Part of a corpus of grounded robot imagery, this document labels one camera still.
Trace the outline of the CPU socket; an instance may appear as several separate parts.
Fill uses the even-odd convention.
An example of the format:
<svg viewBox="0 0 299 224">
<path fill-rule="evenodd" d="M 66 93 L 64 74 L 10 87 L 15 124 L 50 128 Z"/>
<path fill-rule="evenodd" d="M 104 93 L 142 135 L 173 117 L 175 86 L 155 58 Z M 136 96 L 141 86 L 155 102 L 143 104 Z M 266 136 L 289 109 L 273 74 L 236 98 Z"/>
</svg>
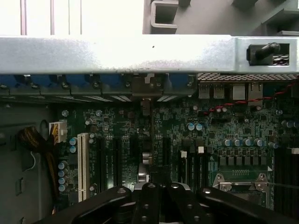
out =
<svg viewBox="0 0 299 224">
<path fill-rule="evenodd" d="M 225 177 L 222 173 L 214 175 L 211 186 L 230 193 L 246 201 L 274 209 L 274 189 L 269 184 L 270 178 L 266 173 L 259 173 L 254 177 Z"/>
</svg>

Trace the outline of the white PCI expansion slot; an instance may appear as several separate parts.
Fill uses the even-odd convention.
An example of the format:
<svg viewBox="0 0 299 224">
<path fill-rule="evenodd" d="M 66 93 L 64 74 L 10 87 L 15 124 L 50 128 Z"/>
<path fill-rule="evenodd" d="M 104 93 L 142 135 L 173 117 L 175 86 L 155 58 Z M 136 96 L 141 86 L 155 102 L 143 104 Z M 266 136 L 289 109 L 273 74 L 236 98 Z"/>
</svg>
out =
<svg viewBox="0 0 299 224">
<path fill-rule="evenodd" d="M 89 164 L 89 134 L 77 135 L 78 152 L 78 201 L 84 201 L 90 197 L 90 164 Z"/>
</svg>

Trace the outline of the black case latch peg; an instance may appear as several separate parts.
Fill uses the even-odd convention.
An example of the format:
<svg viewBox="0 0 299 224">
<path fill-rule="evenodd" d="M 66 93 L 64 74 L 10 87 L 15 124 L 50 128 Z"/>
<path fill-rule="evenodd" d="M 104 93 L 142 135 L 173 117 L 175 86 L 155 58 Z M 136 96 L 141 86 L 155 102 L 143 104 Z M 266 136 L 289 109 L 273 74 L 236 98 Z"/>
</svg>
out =
<svg viewBox="0 0 299 224">
<path fill-rule="evenodd" d="M 248 46 L 246 51 L 246 59 L 250 66 L 272 66 L 273 56 L 280 52 L 280 44 L 276 42 L 266 45 Z"/>
</svg>

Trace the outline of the grey parts rack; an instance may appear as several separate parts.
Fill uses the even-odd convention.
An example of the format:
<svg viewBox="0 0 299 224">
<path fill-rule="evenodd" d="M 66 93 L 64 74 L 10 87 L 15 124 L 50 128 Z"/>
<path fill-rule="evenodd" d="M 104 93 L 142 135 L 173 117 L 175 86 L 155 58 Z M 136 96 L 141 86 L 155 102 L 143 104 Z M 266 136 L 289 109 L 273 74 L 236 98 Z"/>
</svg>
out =
<svg viewBox="0 0 299 224">
<path fill-rule="evenodd" d="M 299 35 L 299 0 L 144 0 L 143 34 Z"/>
</svg>

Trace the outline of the green motherboard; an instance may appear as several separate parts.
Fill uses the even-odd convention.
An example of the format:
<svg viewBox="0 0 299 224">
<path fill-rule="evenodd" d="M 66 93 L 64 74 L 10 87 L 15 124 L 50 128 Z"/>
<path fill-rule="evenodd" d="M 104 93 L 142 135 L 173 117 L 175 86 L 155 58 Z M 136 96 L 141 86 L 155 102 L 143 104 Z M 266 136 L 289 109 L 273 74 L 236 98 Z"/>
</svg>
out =
<svg viewBox="0 0 299 224">
<path fill-rule="evenodd" d="M 171 139 L 171 181 L 191 191 L 210 186 L 214 175 L 246 179 L 266 173 L 274 209 L 299 217 L 299 100 L 279 96 L 252 104 L 221 106 L 213 99 L 181 98 L 159 104 L 160 130 Z M 130 118 L 137 103 L 82 103 L 59 107 L 67 140 L 58 148 L 58 201 L 78 203 L 77 135 L 89 134 L 90 197 L 115 186 L 133 189 Z"/>
</svg>

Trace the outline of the white power connector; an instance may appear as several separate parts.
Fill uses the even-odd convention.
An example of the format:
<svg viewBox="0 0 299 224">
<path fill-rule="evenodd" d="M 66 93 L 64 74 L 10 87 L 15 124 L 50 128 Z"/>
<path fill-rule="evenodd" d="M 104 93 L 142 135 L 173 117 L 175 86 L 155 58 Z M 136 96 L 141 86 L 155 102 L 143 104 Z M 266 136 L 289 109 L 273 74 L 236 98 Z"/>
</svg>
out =
<svg viewBox="0 0 299 224">
<path fill-rule="evenodd" d="M 54 140 L 54 145 L 67 140 L 67 122 L 57 121 L 49 123 L 49 135 Z"/>
</svg>

